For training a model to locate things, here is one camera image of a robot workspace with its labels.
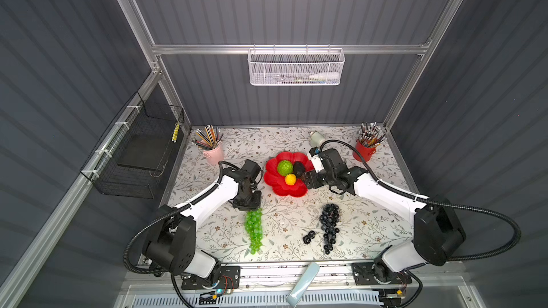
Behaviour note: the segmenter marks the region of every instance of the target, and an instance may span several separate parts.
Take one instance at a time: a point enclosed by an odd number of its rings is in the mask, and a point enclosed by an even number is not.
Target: red pencil holder
[[[358,150],[358,152],[360,152],[360,155],[362,155],[363,159],[366,162],[369,162],[369,160],[371,159],[371,156],[373,156],[373,154],[376,153],[376,147],[364,147],[357,140],[356,140],[356,150]],[[360,156],[358,154],[356,154],[355,152],[353,152],[352,155],[354,156],[354,159],[356,161],[358,161],[358,162],[362,161]]]

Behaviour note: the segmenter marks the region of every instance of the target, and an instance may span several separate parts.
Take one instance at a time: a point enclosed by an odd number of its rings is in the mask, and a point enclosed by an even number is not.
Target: black mesh basket
[[[183,116],[181,107],[141,102],[126,122],[120,123],[95,170],[82,174],[101,194],[163,195],[184,137]]]

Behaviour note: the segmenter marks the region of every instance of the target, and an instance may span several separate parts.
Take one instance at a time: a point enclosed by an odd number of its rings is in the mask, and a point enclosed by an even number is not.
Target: white wire basket
[[[249,82],[254,86],[336,86],[344,60],[340,48],[251,48]]]

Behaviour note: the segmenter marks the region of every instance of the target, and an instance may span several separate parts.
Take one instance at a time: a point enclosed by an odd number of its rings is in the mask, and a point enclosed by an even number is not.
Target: floral table surface
[[[264,169],[266,162],[282,151],[306,153],[310,149],[311,131],[327,139],[354,144],[359,127],[253,128],[224,129],[225,160],[242,165],[245,159]],[[352,153],[340,144],[336,148],[349,167],[359,165]],[[377,176],[408,189],[392,151],[384,144],[368,162]],[[209,165],[202,151],[190,144],[185,150],[169,205],[186,201],[219,176],[218,167]],[[411,226],[399,216],[376,206],[369,200],[350,194],[334,195],[327,187],[311,189],[304,197],[281,197],[263,181],[263,246],[255,255],[249,253],[250,239],[244,230],[245,212],[227,202],[217,209],[198,229],[196,246],[224,263],[276,262],[296,260],[340,260],[373,258],[389,244],[399,244],[412,237]],[[339,205],[341,222],[337,224],[335,249],[323,253],[319,214],[326,203]],[[315,230],[319,236],[305,245],[302,236]]]

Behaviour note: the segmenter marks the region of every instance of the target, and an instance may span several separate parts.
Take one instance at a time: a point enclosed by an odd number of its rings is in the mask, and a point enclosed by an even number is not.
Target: red flower-shaped plate
[[[297,182],[294,185],[288,185],[285,183],[284,176],[281,176],[278,173],[278,163],[281,161],[290,161],[291,164],[299,161],[304,164],[306,171],[314,169],[314,165],[312,165],[312,162],[306,157],[305,154],[284,151],[279,153],[276,158],[266,162],[265,183],[271,186],[274,193],[280,196],[305,196],[308,189],[301,179],[297,179]]]

